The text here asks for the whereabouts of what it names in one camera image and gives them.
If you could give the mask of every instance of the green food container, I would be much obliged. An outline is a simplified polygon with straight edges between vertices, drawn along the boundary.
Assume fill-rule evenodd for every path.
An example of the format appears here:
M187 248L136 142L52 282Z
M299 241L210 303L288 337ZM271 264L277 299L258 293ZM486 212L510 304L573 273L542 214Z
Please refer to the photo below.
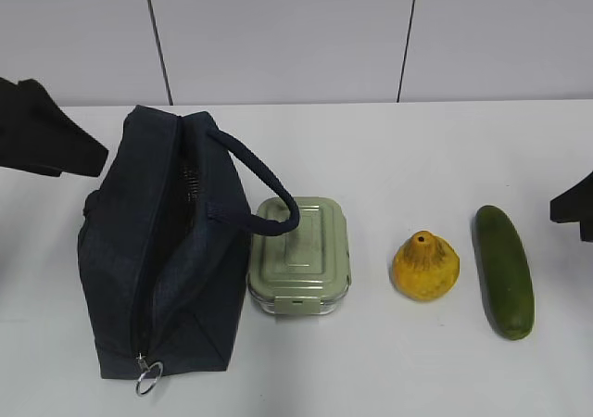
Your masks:
M350 286L346 219L340 206L324 197L296 197L300 224L281 236L254 235L249 292L269 313L323 315L337 307ZM288 209L272 198L258 215L284 221Z

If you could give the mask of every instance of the navy blue bag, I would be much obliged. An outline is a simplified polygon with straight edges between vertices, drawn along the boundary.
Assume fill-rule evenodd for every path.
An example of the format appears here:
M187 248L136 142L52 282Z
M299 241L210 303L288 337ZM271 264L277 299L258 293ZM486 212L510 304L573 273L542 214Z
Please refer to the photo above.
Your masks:
M286 221L251 214L229 151L285 202ZM148 107L128 115L84 216L82 288L101 376L119 379L226 370L251 234L283 234L299 222L280 181L207 112ZM139 384L136 392L147 392Z

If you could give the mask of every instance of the cucumber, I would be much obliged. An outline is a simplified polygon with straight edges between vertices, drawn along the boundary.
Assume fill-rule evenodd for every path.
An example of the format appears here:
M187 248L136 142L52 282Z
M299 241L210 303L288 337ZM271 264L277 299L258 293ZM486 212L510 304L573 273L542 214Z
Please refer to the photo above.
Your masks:
M495 330L510 340L526 337L535 318L534 291L519 234L500 208L475 215L475 253L482 270L485 306Z

